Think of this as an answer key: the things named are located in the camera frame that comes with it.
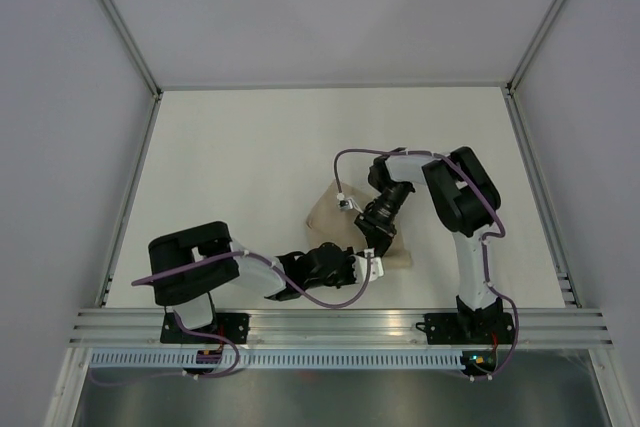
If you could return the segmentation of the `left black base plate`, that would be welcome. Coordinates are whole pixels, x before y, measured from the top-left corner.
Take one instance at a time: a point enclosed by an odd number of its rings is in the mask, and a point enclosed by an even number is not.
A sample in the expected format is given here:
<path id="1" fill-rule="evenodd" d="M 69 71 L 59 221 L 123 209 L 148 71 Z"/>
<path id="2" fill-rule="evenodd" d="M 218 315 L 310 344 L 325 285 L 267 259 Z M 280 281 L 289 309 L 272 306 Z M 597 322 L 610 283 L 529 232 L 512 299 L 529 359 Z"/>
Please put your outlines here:
<path id="1" fill-rule="evenodd" d="M 245 345 L 249 333 L 249 315 L 246 313 L 218 313 L 212 325 L 204 326 L 187 333 L 178 326 L 173 312 L 164 315 L 160 333 L 161 344 L 210 344 L 217 345 L 219 340 L 203 337 L 203 334 L 225 337 L 237 345 Z"/>

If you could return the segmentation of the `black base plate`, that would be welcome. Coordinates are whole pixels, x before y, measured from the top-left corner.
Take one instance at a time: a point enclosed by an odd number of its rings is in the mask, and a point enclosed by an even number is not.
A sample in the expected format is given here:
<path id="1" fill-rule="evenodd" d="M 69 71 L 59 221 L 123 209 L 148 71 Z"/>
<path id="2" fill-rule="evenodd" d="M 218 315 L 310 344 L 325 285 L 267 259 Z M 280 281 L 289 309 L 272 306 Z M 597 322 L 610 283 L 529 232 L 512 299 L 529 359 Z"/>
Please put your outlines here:
<path id="1" fill-rule="evenodd" d="M 429 345 L 510 345 L 515 340 L 515 324 L 509 313 L 501 313 L 494 320 L 480 326 L 465 328 L 456 312 L 428 312 L 422 327 Z"/>
<path id="2" fill-rule="evenodd" d="M 218 313 L 212 325 L 204 326 L 187 333 L 178 326 L 173 312 L 164 315 L 160 333 L 161 344 L 210 344 L 217 345 L 219 340 L 203 337 L 203 334 L 225 337 L 237 345 L 245 345 L 249 333 L 249 315 L 246 313 Z"/>

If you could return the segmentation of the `aluminium frame post left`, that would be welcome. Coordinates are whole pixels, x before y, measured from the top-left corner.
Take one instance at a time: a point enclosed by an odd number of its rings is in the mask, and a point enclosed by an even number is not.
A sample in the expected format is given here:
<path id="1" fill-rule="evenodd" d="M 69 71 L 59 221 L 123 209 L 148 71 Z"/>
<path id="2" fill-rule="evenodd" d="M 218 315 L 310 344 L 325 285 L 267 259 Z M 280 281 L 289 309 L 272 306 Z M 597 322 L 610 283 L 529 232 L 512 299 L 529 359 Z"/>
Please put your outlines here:
<path id="1" fill-rule="evenodd" d="M 154 99 L 158 99 L 162 94 L 162 88 L 156 81 L 155 76 L 153 75 L 148 63 L 146 62 L 137 42 L 131 34 L 131 31 L 128 28 L 126 21 L 122 16 L 115 1 L 96 1 L 100 5 L 100 8 L 102 9 L 111 27 L 115 31 L 135 71 L 140 76 L 146 89 L 150 92 L 151 96 Z"/>

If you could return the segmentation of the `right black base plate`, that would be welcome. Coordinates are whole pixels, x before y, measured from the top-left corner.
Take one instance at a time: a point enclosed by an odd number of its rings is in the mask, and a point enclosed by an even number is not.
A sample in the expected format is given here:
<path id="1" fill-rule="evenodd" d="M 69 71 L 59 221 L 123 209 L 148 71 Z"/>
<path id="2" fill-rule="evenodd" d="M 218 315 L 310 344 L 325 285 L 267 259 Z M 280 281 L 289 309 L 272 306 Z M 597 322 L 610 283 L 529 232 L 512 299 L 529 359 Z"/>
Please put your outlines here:
<path id="1" fill-rule="evenodd" d="M 465 328 L 456 312 L 428 312 L 422 327 L 429 345 L 510 345 L 515 340 L 515 324 L 509 313 L 501 313 L 494 320 L 480 326 Z"/>

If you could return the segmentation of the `aluminium frame back bar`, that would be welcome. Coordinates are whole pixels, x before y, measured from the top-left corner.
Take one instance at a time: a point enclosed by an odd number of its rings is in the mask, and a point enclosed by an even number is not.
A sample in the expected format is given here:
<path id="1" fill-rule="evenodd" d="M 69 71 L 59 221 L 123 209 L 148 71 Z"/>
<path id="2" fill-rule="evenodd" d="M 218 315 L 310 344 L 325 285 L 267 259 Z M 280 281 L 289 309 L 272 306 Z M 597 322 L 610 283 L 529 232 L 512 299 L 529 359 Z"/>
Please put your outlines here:
<path id="1" fill-rule="evenodd" d="M 376 82 L 281 82 L 281 83 L 226 83 L 202 85 L 165 85 L 163 92 L 196 92 L 196 91 L 245 91 L 245 90 L 294 90 L 294 89 L 360 89 L 360 88 L 503 88 L 508 81 L 429 81 L 424 79 L 392 80 Z"/>

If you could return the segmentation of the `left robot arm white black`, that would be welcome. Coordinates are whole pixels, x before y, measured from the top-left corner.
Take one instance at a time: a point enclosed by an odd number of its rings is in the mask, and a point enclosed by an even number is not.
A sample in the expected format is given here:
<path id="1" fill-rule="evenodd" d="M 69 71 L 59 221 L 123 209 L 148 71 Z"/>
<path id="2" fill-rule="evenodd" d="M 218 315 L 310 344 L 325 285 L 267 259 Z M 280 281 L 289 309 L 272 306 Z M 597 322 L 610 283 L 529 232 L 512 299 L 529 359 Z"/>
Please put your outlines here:
<path id="1" fill-rule="evenodd" d="M 149 243 L 148 254 L 151 275 L 132 284 L 151 287 L 155 304 L 172 311 L 175 323 L 198 343 L 220 332 L 213 301 L 219 287 L 233 284 L 269 301 L 305 297 L 317 306 L 341 309 L 355 299 L 330 303 L 309 291 L 357 285 L 355 298 L 360 298 L 372 270 L 367 252 L 356 254 L 333 243 L 275 257 L 258 254 L 234 239 L 220 221 L 158 237 Z"/>

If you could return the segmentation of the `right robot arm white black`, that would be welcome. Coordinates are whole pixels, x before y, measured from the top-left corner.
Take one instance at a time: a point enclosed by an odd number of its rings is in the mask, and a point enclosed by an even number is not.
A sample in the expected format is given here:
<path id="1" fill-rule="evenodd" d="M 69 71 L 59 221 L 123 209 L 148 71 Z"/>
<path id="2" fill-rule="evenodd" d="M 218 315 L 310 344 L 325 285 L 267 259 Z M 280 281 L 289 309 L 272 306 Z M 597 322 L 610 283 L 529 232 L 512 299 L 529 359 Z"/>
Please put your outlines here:
<path id="1" fill-rule="evenodd" d="M 456 314 L 425 317 L 432 341 L 491 342 L 504 314 L 503 300 L 490 285 L 487 245 L 490 229 L 501 226 L 501 198 L 474 151 L 461 147 L 442 156 L 397 149 L 374 159 L 368 183 L 378 196 L 354 224 L 377 256 L 389 250 L 397 235 L 395 218 L 417 184 L 427 187 L 438 219 L 453 236 L 459 272 Z"/>

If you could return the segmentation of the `beige cloth napkin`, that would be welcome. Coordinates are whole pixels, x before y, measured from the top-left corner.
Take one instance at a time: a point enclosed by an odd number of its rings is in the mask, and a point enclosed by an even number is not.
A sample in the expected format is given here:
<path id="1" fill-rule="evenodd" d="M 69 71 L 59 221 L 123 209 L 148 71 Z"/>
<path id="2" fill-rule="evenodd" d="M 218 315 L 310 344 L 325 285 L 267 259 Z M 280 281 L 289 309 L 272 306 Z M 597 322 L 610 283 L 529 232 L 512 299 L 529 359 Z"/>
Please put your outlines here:
<path id="1" fill-rule="evenodd" d="M 359 252 L 367 247 L 364 234 L 354 224 L 358 214 L 355 210 L 341 211 L 338 206 L 338 190 L 334 181 L 319 197 L 305 220 L 306 238 L 310 248 L 331 242 L 341 249 L 352 247 Z M 402 231 L 396 228 L 390 248 L 383 256 L 385 269 L 410 269 L 412 257 L 406 248 Z"/>

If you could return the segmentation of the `aluminium frame post right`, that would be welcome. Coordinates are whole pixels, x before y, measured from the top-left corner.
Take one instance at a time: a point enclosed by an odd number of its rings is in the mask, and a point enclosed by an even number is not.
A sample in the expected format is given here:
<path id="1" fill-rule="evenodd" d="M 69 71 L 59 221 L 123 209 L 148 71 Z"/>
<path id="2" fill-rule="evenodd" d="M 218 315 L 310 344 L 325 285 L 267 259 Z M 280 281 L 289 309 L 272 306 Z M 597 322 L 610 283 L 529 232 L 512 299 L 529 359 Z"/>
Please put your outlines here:
<path id="1" fill-rule="evenodd" d="M 546 9 L 542 20 L 537 26 L 533 37 L 528 43 L 524 54 L 516 65 L 513 74 L 505 84 L 505 91 L 509 96 L 513 96 L 519 85 L 523 82 L 527 72 L 536 59 L 547 37 L 550 35 L 554 25 L 569 0 L 552 0 Z"/>

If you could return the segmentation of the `aluminium frame right rail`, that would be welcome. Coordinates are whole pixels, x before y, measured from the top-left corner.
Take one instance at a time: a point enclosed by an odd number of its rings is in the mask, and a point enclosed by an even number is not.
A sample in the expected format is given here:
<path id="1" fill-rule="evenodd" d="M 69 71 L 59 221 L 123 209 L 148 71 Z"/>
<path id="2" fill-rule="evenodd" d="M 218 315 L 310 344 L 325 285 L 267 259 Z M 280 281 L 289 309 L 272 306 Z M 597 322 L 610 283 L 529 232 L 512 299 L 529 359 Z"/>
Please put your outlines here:
<path id="1" fill-rule="evenodd" d="M 569 308 L 582 308 L 583 305 L 570 272 L 569 257 L 561 236 L 557 216 L 552 206 L 549 191 L 526 124 L 523 109 L 518 102 L 515 90 L 510 84 L 506 84 L 501 90 L 516 143 L 524 163 L 552 263 L 558 277 L 565 306 Z"/>

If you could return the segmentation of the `aluminium frame post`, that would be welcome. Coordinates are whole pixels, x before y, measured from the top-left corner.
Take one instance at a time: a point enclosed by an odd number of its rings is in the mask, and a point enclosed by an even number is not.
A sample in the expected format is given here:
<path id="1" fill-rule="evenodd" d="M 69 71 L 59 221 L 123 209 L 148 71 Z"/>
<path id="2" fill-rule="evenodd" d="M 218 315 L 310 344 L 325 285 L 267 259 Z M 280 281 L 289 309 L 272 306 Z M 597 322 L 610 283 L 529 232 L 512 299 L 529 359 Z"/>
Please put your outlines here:
<path id="1" fill-rule="evenodd" d="M 513 74 L 505 84 L 505 91 L 509 96 L 513 96 L 519 85 L 523 82 L 527 72 L 536 59 L 547 37 L 550 35 L 554 25 L 569 0 L 552 0 L 546 9 L 542 20 L 537 26 L 533 37 L 528 43 L 524 54 L 516 65 Z"/>
<path id="2" fill-rule="evenodd" d="M 153 75 L 148 63 L 146 62 L 137 42 L 131 34 L 131 31 L 128 28 L 126 21 L 122 16 L 115 1 L 96 1 L 100 5 L 100 8 L 102 9 L 111 27 L 115 31 L 135 71 L 140 76 L 146 89 L 150 92 L 151 96 L 154 99 L 158 99 L 162 94 L 162 88 L 156 81 L 155 76 Z"/>

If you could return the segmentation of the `aluminium mounting rail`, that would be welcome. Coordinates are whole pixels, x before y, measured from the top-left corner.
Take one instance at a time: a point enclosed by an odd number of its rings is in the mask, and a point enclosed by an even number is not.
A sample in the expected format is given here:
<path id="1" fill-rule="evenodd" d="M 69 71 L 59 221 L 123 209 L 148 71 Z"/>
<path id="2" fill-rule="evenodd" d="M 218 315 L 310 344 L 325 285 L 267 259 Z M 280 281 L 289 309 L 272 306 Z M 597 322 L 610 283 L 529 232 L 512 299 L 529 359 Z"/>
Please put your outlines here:
<path id="1" fill-rule="evenodd" d="M 424 314 L 391 310 L 248 310 L 239 331 L 256 348 L 418 348 L 426 334 L 416 328 Z M 70 347 L 156 347 L 164 311 L 141 308 L 82 309 L 67 334 Z M 521 309 L 520 349 L 608 349 L 613 339 L 597 309 Z"/>

